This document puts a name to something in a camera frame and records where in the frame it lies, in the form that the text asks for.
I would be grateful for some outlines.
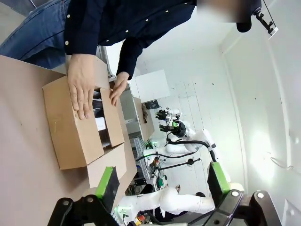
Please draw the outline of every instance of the table surface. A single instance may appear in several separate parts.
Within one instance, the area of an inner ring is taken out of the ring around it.
[[[77,200],[89,188],[86,168],[59,169],[49,132],[42,87],[64,75],[4,56],[0,68],[0,224],[47,225],[58,199]],[[127,162],[120,198],[136,166],[118,109]]]

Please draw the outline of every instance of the white robot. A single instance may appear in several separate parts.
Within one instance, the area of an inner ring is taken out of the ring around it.
[[[203,129],[195,133],[192,129],[186,127],[184,122],[179,120],[178,116],[171,117],[166,123],[169,124],[170,122],[172,122],[170,126],[160,125],[161,131],[169,132],[178,138],[178,140],[181,139],[181,141],[171,141],[168,136],[166,146],[145,150],[144,157],[147,157],[149,161],[152,162],[152,159],[156,156],[169,157],[171,154],[173,154],[173,156],[192,154],[204,145],[208,149],[212,160],[220,163],[229,183],[230,177],[224,169],[219,150],[209,132]],[[230,187],[243,191],[243,187],[236,183],[230,184]],[[127,224],[135,219],[138,212],[152,210],[157,207],[160,207],[163,216],[165,216],[165,211],[172,214],[180,214],[182,211],[205,214],[215,208],[211,197],[205,198],[190,194],[179,195],[175,188],[169,187],[150,194],[124,196],[119,202],[116,211],[119,220]]]
[[[171,109],[166,107],[166,110],[159,110],[155,114],[157,119],[166,121],[166,124],[168,124],[172,118],[175,118],[176,116],[180,117],[182,112],[180,112],[179,108]]]

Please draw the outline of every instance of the dark navy shirt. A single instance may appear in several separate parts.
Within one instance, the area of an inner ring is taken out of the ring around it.
[[[110,46],[125,39],[117,74],[127,72],[131,78],[143,48],[188,21],[195,6],[195,0],[71,0],[66,54],[95,55],[98,44]]]

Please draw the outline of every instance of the open cardboard box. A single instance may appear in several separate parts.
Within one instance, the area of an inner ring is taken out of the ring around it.
[[[94,114],[88,119],[80,120],[74,111],[67,76],[43,87],[50,133],[60,169],[87,167],[91,187],[98,186],[106,166],[116,166],[118,178],[127,170],[118,110],[111,105],[109,98],[106,64],[99,59],[96,61],[98,68],[95,75],[98,78],[95,89],[101,93],[111,143],[108,147],[103,148]]]

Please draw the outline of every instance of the hand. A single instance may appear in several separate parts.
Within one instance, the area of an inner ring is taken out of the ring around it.
[[[122,92],[126,89],[127,87],[127,79],[129,77],[129,74],[127,72],[120,72],[117,75],[117,79],[115,81],[115,85],[113,88],[113,91],[110,94],[110,99],[112,102],[112,105],[116,106],[117,105],[117,100],[122,94]]]
[[[71,101],[80,119],[89,118],[93,111],[94,57],[89,54],[73,54],[69,62],[68,83]]]

